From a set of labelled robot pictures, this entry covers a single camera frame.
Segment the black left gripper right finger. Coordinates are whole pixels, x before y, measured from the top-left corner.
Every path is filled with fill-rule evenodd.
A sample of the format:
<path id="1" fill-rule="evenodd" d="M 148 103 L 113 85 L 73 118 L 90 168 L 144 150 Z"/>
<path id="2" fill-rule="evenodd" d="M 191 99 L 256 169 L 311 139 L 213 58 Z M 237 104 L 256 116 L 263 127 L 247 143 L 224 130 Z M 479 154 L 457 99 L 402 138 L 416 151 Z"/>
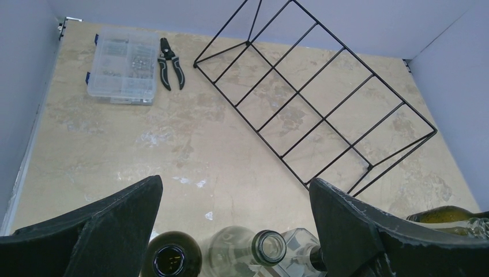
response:
<path id="1" fill-rule="evenodd" d="M 488 275 L 488 240 L 419 226 L 320 178 L 309 196 L 329 276 Z"/>

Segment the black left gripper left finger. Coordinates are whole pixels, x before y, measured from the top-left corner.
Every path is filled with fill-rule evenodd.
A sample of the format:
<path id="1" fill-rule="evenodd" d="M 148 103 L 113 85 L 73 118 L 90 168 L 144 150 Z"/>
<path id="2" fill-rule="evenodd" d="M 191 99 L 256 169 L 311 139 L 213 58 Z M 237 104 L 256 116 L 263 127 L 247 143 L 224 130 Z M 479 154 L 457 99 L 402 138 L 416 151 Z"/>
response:
<path id="1" fill-rule="evenodd" d="M 153 175 L 1 237 L 1 275 L 138 276 L 162 194 Z"/>

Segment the clear champagne bottle black label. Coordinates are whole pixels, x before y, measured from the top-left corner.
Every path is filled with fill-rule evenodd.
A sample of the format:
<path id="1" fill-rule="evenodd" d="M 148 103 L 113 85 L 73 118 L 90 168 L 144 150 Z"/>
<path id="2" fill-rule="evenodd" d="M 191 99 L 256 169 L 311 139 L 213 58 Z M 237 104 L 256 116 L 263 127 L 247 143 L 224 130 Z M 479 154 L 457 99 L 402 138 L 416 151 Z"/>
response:
<path id="1" fill-rule="evenodd" d="M 488 240 L 488 219 L 470 218 L 468 220 L 445 223 L 418 223 L 415 224 L 444 233 Z"/>

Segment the olive green wine bottle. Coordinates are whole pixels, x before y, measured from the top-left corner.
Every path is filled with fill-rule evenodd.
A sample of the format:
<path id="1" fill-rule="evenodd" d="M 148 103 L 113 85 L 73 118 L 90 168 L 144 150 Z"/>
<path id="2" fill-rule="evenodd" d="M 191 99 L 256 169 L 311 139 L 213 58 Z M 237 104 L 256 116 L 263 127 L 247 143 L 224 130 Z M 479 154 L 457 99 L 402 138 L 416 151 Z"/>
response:
<path id="1" fill-rule="evenodd" d="M 461 207 L 446 205 L 409 215 L 406 220 L 419 223 L 447 223 L 465 221 L 471 218 L 488 218 L 488 211 L 473 213 Z"/>

